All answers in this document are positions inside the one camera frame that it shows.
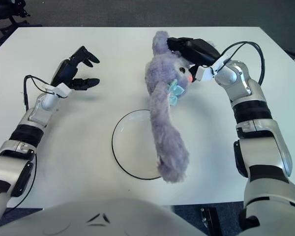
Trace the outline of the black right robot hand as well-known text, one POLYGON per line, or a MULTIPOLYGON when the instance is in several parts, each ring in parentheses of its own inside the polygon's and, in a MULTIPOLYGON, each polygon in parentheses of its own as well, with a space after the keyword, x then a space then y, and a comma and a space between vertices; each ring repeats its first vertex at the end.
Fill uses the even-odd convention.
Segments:
POLYGON ((202 39, 187 37, 167 39, 168 48, 191 65, 192 81, 212 79, 229 61, 230 57, 220 54, 215 47, 202 39))

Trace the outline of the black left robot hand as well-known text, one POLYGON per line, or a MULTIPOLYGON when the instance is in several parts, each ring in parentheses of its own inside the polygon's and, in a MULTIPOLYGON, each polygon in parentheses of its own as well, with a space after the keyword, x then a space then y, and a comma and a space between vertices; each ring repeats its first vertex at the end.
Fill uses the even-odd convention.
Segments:
POLYGON ((85 46, 81 46, 69 59, 61 62, 50 85, 56 87, 64 83, 73 90, 87 90, 98 85, 100 83, 98 78, 74 78, 78 72, 78 64, 81 62, 88 67, 93 67, 92 63, 100 63, 100 60, 89 52, 85 46))

